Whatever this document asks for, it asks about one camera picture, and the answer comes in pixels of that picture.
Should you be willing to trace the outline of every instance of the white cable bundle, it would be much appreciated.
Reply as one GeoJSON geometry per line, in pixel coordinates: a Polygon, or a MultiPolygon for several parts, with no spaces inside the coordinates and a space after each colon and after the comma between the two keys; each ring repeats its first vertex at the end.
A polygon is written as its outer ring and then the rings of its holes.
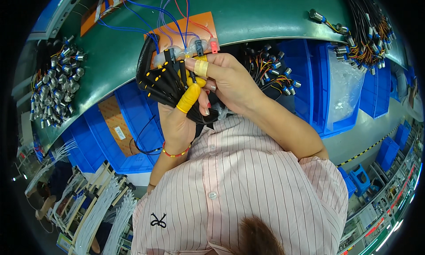
{"type": "Polygon", "coordinates": [[[56,158],[53,162],[47,164],[45,167],[38,170],[38,172],[35,174],[34,178],[31,180],[31,182],[28,184],[27,189],[25,190],[25,194],[28,194],[28,192],[34,188],[37,181],[41,178],[41,176],[46,173],[54,164],[58,161],[60,161],[62,158],[69,156],[69,151],[78,148],[77,143],[74,141],[74,139],[71,139],[67,141],[64,145],[61,146],[56,151],[56,158]]]}
{"type": "Polygon", "coordinates": [[[109,232],[108,240],[106,241],[102,255],[116,255],[120,248],[120,240],[124,233],[125,226],[128,224],[130,216],[137,204],[131,190],[124,195],[124,201],[120,208],[116,210],[114,224],[109,232]]]}
{"type": "Polygon", "coordinates": [[[83,179],[83,175],[81,173],[78,173],[75,175],[75,177],[68,183],[65,190],[62,193],[62,198],[57,201],[53,206],[53,216],[56,219],[56,224],[59,225],[59,227],[62,229],[62,231],[65,231],[66,225],[62,221],[62,217],[56,213],[57,208],[62,203],[63,199],[65,199],[66,195],[68,195],[73,189],[74,186],[77,185],[81,180],[83,179]]]}
{"type": "Polygon", "coordinates": [[[69,210],[69,212],[66,214],[65,219],[63,220],[64,224],[68,224],[69,220],[71,219],[71,215],[75,212],[75,209],[77,208],[77,206],[79,206],[80,202],[82,201],[84,194],[81,194],[80,196],[78,196],[75,200],[74,203],[71,206],[71,209],[69,210]]]}
{"type": "Polygon", "coordinates": [[[88,214],[86,221],[81,226],[81,230],[75,241],[75,251],[78,255],[86,255],[91,245],[91,238],[96,234],[96,230],[108,210],[112,201],[120,193],[117,177],[113,177],[108,187],[102,192],[96,204],[88,214]]]}

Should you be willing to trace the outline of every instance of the blue wire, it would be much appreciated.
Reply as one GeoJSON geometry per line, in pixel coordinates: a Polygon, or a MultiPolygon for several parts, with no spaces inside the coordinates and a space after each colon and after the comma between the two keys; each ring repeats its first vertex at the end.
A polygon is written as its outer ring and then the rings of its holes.
{"type": "Polygon", "coordinates": [[[139,17],[139,19],[141,19],[152,30],[153,36],[155,37],[156,43],[158,44],[158,39],[157,39],[157,37],[155,35],[155,32],[153,31],[152,27],[145,20],[143,20],[143,18],[140,15],[138,15],[137,12],[135,12],[132,9],[128,8],[127,5],[125,4],[125,1],[124,0],[123,0],[122,3],[124,3],[125,8],[129,9],[130,11],[132,11],[137,17],[139,17]]]}
{"type": "Polygon", "coordinates": [[[157,43],[157,41],[155,40],[155,38],[149,33],[149,32],[146,32],[145,30],[143,30],[143,29],[140,29],[140,28],[133,28],[133,27],[118,27],[118,26],[110,26],[110,25],[107,25],[101,18],[100,18],[100,16],[99,16],[99,20],[102,22],[102,23],[100,23],[99,21],[97,22],[98,24],[100,24],[100,25],[104,25],[104,26],[106,26],[106,27],[109,27],[109,28],[111,28],[111,29],[114,29],[114,30],[119,30],[119,31],[128,31],[128,32],[138,32],[138,33],[143,33],[143,34],[146,34],[146,35],[148,35],[148,36],[150,36],[152,39],[153,39],[153,41],[155,42],[155,46],[156,46],[156,52],[157,52],[157,54],[159,54],[159,47],[158,47],[158,43],[157,43]]]}
{"type": "Polygon", "coordinates": [[[186,21],[186,33],[184,34],[184,35],[185,35],[185,42],[186,42],[186,45],[187,45],[187,26],[189,25],[189,14],[190,14],[190,1],[189,1],[189,0],[187,0],[187,14],[186,14],[186,16],[187,16],[187,21],[186,21]]]}
{"type": "Polygon", "coordinates": [[[184,43],[184,38],[183,38],[182,31],[180,29],[180,26],[178,25],[176,19],[173,17],[173,15],[171,13],[169,13],[168,11],[166,11],[166,10],[164,10],[162,8],[158,8],[158,7],[154,7],[154,6],[149,6],[149,5],[143,5],[143,4],[134,2],[132,0],[126,0],[126,1],[128,1],[130,3],[133,3],[133,4],[135,4],[137,6],[140,6],[140,7],[149,8],[149,9],[156,10],[156,11],[161,11],[161,12],[165,13],[168,17],[170,17],[172,19],[172,21],[174,22],[174,24],[176,24],[176,26],[178,28],[178,31],[180,32],[180,36],[182,37],[184,48],[186,49],[186,43],[184,43]]]}

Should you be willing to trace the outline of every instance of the woman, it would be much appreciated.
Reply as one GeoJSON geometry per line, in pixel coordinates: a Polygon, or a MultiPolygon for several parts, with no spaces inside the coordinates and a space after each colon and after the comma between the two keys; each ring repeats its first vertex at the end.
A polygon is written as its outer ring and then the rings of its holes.
{"type": "Polygon", "coordinates": [[[209,77],[205,89],[158,105],[165,152],[133,213],[132,254],[336,254],[348,191],[320,137],[233,56],[207,59],[186,59],[209,77]],[[204,127],[190,147],[196,125],[185,112],[198,95],[201,112],[210,107],[208,90],[238,115],[204,127]]]}

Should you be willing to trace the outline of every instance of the label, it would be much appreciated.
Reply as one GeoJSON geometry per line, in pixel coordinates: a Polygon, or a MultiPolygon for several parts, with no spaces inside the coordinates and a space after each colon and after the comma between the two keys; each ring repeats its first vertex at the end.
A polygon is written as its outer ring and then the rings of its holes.
{"type": "Polygon", "coordinates": [[[118,137],[120,138],[120,140],[124,140],[125,139],[125,135],[122,132],[121,128],[118,126],[116,128],[114,128],[116,134],[118,135],[118,137]]]}

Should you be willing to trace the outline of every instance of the hand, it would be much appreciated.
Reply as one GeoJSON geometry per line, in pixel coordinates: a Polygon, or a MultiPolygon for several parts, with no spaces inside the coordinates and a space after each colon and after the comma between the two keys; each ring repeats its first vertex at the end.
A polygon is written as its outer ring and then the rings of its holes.
{"type": "Polygon", "coordinates": [[[191,85],[175,108],[158,103],[159,119],[168,154],[177,155],[184,152],[195,138],[196,123],[186,117],[201,93],[197,84],[191,85]]]}
{"type": "MultiPolygon", "coordinates": [[[[207,60],[207,76],[214,79],[215,94],[233,112],[244,115],[256,101],[265,96],[234,56],[227,53],[207,54],[207,60]]],[[[202,76],[195,69],[195,59],[186,58],[185,62],[187,69],[202,76]]],[[[208,81],[206,88],[214,91],[208,81]]]]}

